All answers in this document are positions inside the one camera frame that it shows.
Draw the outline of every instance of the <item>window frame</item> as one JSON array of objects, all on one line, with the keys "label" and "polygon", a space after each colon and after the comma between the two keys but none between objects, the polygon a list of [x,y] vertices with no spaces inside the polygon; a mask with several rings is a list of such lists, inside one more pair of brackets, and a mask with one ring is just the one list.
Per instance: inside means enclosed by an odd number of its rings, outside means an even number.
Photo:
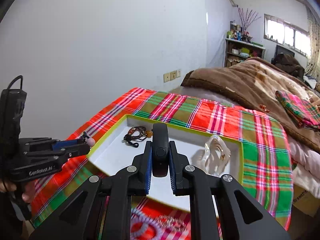
[{"label": "window frame", "polygon": [[[277,23],[281,23],[284,25],[284,28],[287,26],[291,29],[293,29],[293,46],[290,46],[289,44],[285,43],[285,32],[284,32],[284,39],[283,39],[283,42],[280,43],[278,42],[277,40],[274,40],[272,38],[269,38],[266,34],[266,30],[268,29],[268,20],[271,20],[271,21],[274,21],[274,22],[277,22]],[[264,35],[263,37],[266,39],[266,40],[269,40],[269,41],[273,41],[273,42],[276,42],[278,44],[281,44],[291,50],[293,50],[293,52],[298,52],[299,54],[307,57],[307,53],[304,53],[303,51],[299,50],[299,49],[296,49],[295,47],[295,43],[296,43],[296,31],[302,33],[303,35],[306,35],[307,37],[309,37],[309,32],[303,30],[302,28],[296,26],[296,25],[293,25],[289,22],[286,22],[278,17],[274,17],[274,16],[271,16],[271,15],[268,15],[268,14],[265,14],[264,15]]]}]

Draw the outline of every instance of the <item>patterned curtain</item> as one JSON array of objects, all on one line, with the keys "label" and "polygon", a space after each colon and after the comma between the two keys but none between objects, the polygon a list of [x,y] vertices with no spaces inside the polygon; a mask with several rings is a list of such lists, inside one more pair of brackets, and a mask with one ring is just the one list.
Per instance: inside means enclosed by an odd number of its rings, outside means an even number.
[{"label": "patterned curtain", "polygon": [[309,38],[311,46],[311,55],[308,57],[308,64],[305,74],[317,77],[320,72],[320,26],[313,16],[311,10],[307,7],[308,22],[309,22]]}]

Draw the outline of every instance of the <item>metal bolt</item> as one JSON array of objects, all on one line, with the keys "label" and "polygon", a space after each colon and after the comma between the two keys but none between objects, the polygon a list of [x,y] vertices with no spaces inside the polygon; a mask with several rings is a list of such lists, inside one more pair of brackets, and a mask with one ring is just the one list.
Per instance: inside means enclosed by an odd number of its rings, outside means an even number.
[{"label": "metal bolt", "polygon": [[93,175],[89,178],[89,181],[92,183],[95,183],[99,180],[99,177],[97,175]]},{"label": "metal bolt", "polygon": [[185,169],[186,169],[186,171],[194,171],[196,168],[194,166],[192,166],[192,165],[187,165],[185,167]]},{"label": "metal bolt", "polygon": [[127,171],[129,171],[129,172],[135,172],[136,170],[137,170],[136,166],[129,166],[127,168]]},{"label": "metal bolt", "polygon": [[231,182],[232,181],[232,177],[229,174],[223,175],[223,180],[226,182]]}]

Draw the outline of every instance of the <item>human hand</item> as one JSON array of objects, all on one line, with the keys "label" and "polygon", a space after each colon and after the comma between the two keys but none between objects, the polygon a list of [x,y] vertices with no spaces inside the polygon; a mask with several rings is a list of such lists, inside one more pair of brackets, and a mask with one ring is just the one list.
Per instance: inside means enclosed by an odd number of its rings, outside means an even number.
[{"label": "human hand", "polygon": [[[6,192],[6,188],[8,191],[15,191],[17,190],[17,186],[10,182],[5,180],[4,183],[2,181],[2,179],[0,179],[0,192]],[[36,193],[36,189],[35,189],[35,182],[34,181],[29,181],[25,186],[24,186],[24,191],[22,194],[22,199],[24,202],[26,203],[31,203],[33,201],[33,199],[35,198],[35,193]]]}]

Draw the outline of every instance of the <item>window sill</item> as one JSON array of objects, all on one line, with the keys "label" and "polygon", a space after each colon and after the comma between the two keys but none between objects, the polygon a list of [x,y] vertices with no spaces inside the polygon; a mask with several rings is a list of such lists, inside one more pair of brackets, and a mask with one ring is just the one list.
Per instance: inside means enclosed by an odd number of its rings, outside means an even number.
[{"label": "window sill", "polygon": [[278,41],[276,41],[276,40],[274,40],[274,39],[271,39],[271,38],[268,38],[268,37],[264,37],[264,39],[265,40],[268,40],[268,41],[273,41],[273,42],[275,42],[275,43],[277,43],[278,45],[280,45],[281,47],[283,47],[283,48],[285,48],[285,49],[288,49],[288,50],[291,50],[292,52],[294,52],[294,53],[298,53],[298,54],[300,54],[300,55],[302,55],[302,56],[304,56],[304,57],[308,57],[307,56],[307,54],[306,53],[304,53],[304,52],[302,52],[301,50],[298,50],[298,49],[296,49],[296,48],[294,48],[294,47],[291,47],[290,45],[284,45],[284,44],[282,44],[282,43],[279,43]]}]

